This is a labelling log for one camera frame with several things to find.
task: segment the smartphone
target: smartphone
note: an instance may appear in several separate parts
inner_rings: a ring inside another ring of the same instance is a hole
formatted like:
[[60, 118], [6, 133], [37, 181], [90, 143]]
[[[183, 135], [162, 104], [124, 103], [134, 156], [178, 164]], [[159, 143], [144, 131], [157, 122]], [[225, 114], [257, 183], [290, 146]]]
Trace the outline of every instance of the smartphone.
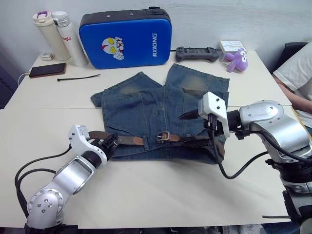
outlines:
[[61, 75], [65, 73], [66, 63], [58, 63], [47, 66], [33, 67], [30, 71], [29, 78], [47, 77]]

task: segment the metal buckle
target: metal buckle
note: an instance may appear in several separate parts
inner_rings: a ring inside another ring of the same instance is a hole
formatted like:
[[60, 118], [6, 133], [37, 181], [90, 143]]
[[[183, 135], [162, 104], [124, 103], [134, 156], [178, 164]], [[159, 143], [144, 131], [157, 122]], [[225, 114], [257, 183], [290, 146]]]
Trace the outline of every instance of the metal buckle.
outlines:
[[117, 134], [111, 134], [103, 142], [102, 146], [105, 146], [108, 151], [112, 151], [119, 145]]
[[[165, 139], [162, 138], [163, 134], [167, 134], [167, 137]], [[165, 141], [168, 141], [170, 139], [170, 133], [165, 131], [165, 132], [160, 132], [157, 134], [156, 137], [156, 143], [164, 143]]]

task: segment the white charger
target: white charger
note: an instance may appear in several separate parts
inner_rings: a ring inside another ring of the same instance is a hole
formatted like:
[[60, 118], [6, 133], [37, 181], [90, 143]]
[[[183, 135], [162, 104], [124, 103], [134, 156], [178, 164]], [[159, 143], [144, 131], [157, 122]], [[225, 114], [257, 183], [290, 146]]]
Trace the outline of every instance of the white charger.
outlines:
[[51, 61], [53, 59], [54, 55], [52, 53], [43, 53], [41, 55], [41, 59], [43, 61]]

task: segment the small box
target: small box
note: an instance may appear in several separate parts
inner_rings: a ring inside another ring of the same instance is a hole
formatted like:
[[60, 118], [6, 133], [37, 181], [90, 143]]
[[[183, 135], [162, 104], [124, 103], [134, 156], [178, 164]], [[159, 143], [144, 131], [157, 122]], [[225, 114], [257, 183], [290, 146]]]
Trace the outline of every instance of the small box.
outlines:
[[219, 41], [218, 46], [220, 47], [220, 61], [224, 60], [224, 56], [226, 53], [234, 54], [237, 50], [240, 49], [244, 49], [246, 51], [246, 48], [240, 40], [221, 40]]
[[159, 7], [84, 15], [79, 28], [83, 47], [98, 69], [164, 64], [171, 33], [169, 15]]

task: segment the game controller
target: game controller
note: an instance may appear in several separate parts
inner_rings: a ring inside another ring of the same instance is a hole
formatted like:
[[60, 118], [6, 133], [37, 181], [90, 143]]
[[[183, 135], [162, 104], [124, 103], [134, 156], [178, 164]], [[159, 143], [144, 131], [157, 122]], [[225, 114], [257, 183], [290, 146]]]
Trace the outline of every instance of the game controller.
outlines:
[[184, 59], [208, 59], [210, 62], [214, 62], [218, 59], [219, 52], [212, 48], [184, 48], [178, 47], [175, 52], [175, 59], [181, 62]]

